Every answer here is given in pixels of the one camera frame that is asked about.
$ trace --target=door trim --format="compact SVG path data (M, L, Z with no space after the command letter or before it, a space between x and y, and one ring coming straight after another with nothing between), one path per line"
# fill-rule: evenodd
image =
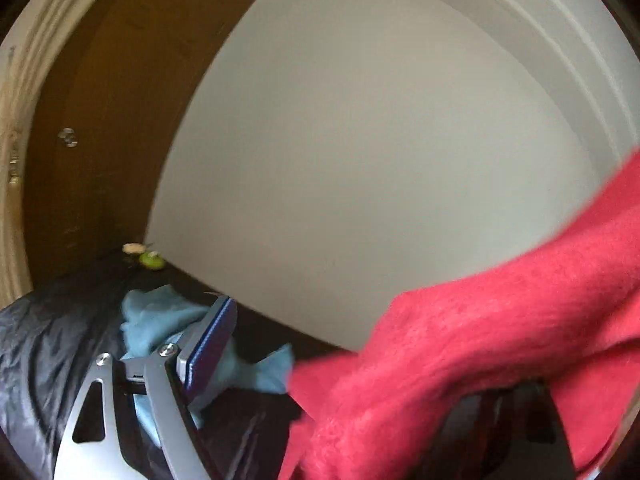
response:
M10 46L0 88L0 308L31 290L20 181L34 108L53 62L94 1L32 0L14 23L28 32ZM4 176L10 168L13 178L8 181Z

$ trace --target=brown door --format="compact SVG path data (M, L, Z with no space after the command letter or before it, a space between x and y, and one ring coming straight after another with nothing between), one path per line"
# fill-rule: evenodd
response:
M253 1L98 0L83 17L44 83L27 150L34 285L142 240L187 104Z

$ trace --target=pink towel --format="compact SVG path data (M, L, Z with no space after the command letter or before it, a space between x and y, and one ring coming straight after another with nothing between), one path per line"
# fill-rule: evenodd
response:
M401 294L359 354L297 367L280 480L402 479L461 397L540 376L585 470L640 382L639 285L640 153L554 240Z

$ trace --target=screw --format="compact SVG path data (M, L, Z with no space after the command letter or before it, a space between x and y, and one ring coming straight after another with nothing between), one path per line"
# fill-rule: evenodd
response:
M95 363L98 366L104 366L109 362L109 359L111 359L111 354L105 352L104 354L98 355L98 358L95 360Z
M170 355L175 354L177 351L178 351L178 345L175 345L174 343L167 343L160 347L160 349L158 350L158 353L162 357L169 357Z

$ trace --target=blue cloth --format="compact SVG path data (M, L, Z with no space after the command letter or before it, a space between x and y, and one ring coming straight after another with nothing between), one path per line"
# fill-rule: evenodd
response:
M209 307L185 300L171 285L151 292L130 291L122 302L125 322L120 326L127 347L122 359L146 357L161 344L175 343L192 323L201 320ZM189 406L197 428L202 427L200 410L228 388L244 388L268 394L287 393L293 368L291 345L286 344L256 364L238 357L231 338L222 352L204 393ZM156 423L147 396L134 395L136 416L156 446L160 447Z

